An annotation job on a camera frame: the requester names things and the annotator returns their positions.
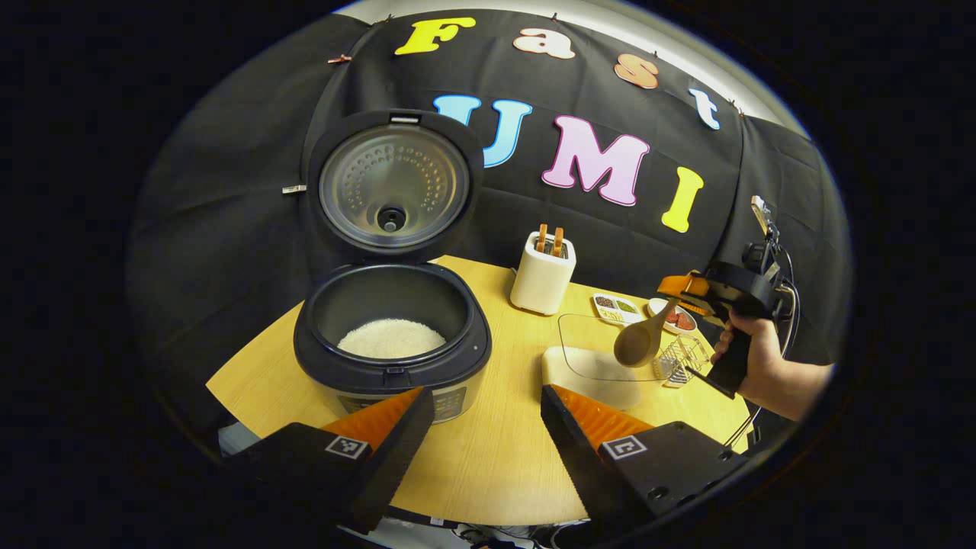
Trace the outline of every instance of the blue letter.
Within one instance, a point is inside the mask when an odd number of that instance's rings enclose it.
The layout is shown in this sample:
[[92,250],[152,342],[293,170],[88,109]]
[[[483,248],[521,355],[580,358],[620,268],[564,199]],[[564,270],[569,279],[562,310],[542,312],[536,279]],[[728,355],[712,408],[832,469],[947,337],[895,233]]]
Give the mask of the blue letter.
[[695,90],[688,88],[691,95],[695,96],[695,105],[698,106],[698,115],[705,122],[705,125],[712,128],[713,130],[718,129],[718,120],[712,117],[712,111],[718,110],[718,107],[714,103],[709,101],[709,95],[702,90]]
[[[437,113],[450,116],[464,125],[468,125],[471,112],[481,106],[481,100],[471,96],[440,96],[433,100]],[[532,107],[511,100],[497,100],[492,108],[499,113],[498,129],[495,131],[495,143],[484,150],[485,167],[491,168],[502,164],[515,152],[518,144],[518,133],[522,126],[522,118],[532,112]]]
[[450,116],[464,125],[468,125],[471,111],[481,106],[481,100],[472,96],[440,96],[433,100],[437,113]]
[[486,168],[497,166],[511,158],[518,143],[522,117],[532,112],[532,107],[521,101],[497,100],[491,107],[498,111],[498,130],[495,133],[495,143],[484,151]]

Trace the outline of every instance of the letter a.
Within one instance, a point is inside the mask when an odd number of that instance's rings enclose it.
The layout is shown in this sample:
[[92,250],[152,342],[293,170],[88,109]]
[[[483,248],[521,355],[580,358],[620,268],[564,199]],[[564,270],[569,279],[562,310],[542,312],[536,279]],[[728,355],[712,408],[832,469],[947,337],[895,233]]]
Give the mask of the letter a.
[[523,28],[522,34],[512,42],[512,45],[523,52],[533,54],[549,54],[557,59],[573,59],[576,54],[570,49],[569,37],[561,32],[544,28]]

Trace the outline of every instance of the human hand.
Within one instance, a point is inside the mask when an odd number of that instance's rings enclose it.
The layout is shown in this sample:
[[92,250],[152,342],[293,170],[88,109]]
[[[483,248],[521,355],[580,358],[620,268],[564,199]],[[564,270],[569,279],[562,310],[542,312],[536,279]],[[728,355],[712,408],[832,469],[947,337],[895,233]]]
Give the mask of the human hand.
[[782,368],[783,358],[780,354],[780,339],[776,334],[773,321],[766,318],[740,317],[732,311],[729,311],[729,320],[725,322],[725,331],[715,344],[712,364],[728,351],[729,343],[734,337],[733,327],[752,337],[747,360],[747,377],[761,379],[777,374]]
[[728,351],[729,342],[734,338],[732,328],[752,337],[746,377],[739,386],[739,394],[788,419],[799,420],[827,385],[834,365],[818,366],[783,359],[772,320],[739,317],[732,312],[715,344],[712,364]]

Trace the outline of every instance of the pink letter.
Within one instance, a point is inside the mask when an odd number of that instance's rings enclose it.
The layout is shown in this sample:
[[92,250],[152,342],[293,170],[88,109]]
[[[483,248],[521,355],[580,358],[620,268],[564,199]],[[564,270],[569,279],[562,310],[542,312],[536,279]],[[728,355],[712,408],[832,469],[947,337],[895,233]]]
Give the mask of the pink letter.
[[573,187],[576,180],[570,169],[573,160],[576,160],[583,190],[590,192],[610,172],[609,181],[600,188],[600,196],[624,206],[637,203],[633,195],[637,168],[640,167],[641,158],[651,149],[650,146],[634,136],[622,135],[607,150],[600,152],[593,127],[586,120],[575,116],[556,116],[555,125],[562,130],[562,135],[552,167],[543,172],[544,182],[553,187]]

